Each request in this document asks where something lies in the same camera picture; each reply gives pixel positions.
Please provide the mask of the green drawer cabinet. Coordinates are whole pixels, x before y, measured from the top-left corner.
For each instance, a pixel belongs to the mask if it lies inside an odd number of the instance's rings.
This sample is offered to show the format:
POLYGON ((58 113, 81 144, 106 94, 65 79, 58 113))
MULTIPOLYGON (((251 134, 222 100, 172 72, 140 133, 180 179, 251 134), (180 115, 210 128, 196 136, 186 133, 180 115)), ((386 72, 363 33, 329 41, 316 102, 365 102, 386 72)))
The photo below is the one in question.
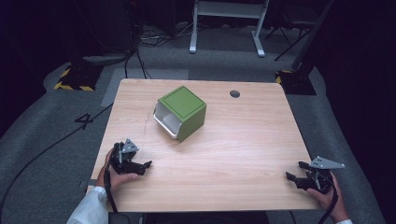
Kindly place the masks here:
POLYGON ((186 140, 205 123, 206 103, 185 86, 168 92, 158 102, 181 120, 177 138, 174 138, 179 142, 186 140))

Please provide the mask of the black yellow striped stand base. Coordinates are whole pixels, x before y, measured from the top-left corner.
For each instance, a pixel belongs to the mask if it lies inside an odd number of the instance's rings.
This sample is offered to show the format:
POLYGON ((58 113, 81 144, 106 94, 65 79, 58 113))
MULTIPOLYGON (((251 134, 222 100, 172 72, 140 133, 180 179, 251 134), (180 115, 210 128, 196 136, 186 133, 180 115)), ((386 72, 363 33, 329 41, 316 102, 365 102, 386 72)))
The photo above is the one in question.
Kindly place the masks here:
POLYGON ((275 72, 275 78, 286 94, 317 94, 309 77, 302 76, 298 71, 278 70, 275 72))
POLYGON ((55 90, 94 91, 103 66, 75 67, 69 64, 54 86, 55 90))

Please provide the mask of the white drawer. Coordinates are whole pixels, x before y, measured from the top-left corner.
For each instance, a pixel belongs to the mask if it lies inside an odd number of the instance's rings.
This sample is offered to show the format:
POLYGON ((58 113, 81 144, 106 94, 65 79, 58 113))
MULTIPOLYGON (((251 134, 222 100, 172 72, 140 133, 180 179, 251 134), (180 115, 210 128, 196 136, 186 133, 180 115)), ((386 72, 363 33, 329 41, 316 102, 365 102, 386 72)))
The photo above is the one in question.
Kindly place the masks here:
POLYGON ((177 138, 181 120, 161 102, 156 104, 153 117, 172 138, 177 138))

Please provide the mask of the dark metal stand pole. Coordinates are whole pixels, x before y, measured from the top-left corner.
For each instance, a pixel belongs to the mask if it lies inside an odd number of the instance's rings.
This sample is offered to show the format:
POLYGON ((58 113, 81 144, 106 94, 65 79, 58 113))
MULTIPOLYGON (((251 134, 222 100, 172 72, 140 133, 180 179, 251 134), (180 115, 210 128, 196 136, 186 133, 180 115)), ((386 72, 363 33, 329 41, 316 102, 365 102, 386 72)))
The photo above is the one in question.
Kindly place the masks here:
POLYGON ((304 61, 305 56, 307 55, 308 50, 310 49, 315 36, 317 35, 322 23, 325 21, 331 7, 333 4, 334 0, 328 0, 326 7, 324 8, 323 12, 321 13, 321 15, 319 16, 318 22, 316 23, 316 25, 314 26, 314 28, 312 29, 309 37, 307 38, 307 40, 305 41, 305 43, 303 44, 301 50, 299 51, 297 57, 295 58, 294 62, 291 65, 291 68, 294 70, 298 70, 301 66, 301 64, 304 61))

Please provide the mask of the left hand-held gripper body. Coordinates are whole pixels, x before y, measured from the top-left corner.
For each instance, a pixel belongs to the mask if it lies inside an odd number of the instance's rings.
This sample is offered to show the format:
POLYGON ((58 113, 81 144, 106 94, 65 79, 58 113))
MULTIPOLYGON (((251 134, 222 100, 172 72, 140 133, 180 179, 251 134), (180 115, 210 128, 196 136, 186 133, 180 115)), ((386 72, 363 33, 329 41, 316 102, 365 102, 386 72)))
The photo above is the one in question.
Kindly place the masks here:
POLYGON ((139 165, 132 162, 132 158, 139 148, 127 138, 124 142, 115 143, 111 152, 109 163, 119 174, 139 173, 139 165))

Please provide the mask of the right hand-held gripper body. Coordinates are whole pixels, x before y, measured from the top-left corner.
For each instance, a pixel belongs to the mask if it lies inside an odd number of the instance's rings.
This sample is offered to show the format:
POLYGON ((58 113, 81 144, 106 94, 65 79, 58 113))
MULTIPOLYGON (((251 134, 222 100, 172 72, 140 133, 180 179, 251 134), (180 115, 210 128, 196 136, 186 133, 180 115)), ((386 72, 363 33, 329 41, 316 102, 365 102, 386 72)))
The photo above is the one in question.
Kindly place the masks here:
POLYGON ((298 189, 315 189, 322 194, 330 191, 333 184, 331 170, 344 169, 343 163, 317 156, 309 163, 311 169, 305 170, 306 177, 298 177, 298 189))

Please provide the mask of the person's left hand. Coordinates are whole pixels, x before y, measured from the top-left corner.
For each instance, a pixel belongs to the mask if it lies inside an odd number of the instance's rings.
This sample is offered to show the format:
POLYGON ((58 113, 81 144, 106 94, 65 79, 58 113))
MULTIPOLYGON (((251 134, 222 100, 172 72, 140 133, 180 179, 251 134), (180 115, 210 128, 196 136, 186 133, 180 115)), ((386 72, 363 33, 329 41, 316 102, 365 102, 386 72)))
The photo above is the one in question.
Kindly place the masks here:
POLYGON ((107 168, 109 158, 111 156, 112 151, 109 151, 106 154, 106 159, 103 167, 101 168, 99 175, 97 176, 97 179, 95 181, 95 186, 96 187, 101 187, 103 188, 105 186, 105 172, 106 170, 109 171, 110 173, 110 184, 111 184, 111 190, 114 191, 116 190, 120 185, 131 182, 135 179, 138 178, 138 174, 135 173, 130 173, 130 174, 123 174, 119 175, 112 167, 107 168))

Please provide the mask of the white metal table frame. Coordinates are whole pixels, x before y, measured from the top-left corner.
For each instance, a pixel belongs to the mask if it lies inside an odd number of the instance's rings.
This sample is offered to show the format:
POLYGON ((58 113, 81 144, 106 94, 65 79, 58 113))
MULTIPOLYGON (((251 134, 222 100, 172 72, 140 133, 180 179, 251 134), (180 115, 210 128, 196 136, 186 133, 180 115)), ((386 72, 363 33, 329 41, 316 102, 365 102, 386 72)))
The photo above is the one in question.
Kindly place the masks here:
POLYGON ((269 6, 269 1, 270 0, 264 0, 262 4, 243 4, 195 0, 192 12, 192 33, 189 52, 193 54, 197 50, 197 26, 199 16, 228 17, 255 19, 258 21, 256 30, 251 32, 251 36, 258 56, 261 58, 264 57, 265 52, 260 41, 260 33, 269 6))

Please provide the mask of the person's left white sleeve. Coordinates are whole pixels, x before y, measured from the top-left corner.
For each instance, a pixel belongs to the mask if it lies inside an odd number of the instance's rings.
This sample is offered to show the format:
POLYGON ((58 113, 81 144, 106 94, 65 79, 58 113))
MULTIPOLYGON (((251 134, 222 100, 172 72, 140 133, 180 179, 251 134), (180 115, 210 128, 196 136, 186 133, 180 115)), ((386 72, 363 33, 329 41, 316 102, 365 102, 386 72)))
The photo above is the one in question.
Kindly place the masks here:
POLYGON ((66 224, 108 224, 107 195, 103 187, 93 187, 75 208, 66 224))

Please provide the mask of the black tripod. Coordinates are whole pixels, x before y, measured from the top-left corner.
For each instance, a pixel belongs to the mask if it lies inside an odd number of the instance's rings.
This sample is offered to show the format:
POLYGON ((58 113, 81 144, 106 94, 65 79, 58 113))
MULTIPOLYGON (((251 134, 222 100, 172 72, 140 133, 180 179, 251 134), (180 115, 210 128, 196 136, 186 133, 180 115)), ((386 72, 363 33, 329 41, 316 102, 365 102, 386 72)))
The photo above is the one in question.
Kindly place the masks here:
POLYGON ((306 36, 310 35, 316 23, 316 19, 301 19, 292 16, 283 16, 279 20, 279 24, 273 26, 270 33, 265 36, 265 38, 268 39, 275 32, 279 31, 288 44, 288 46, 275 57, 275 61, 281 59, 306 36))

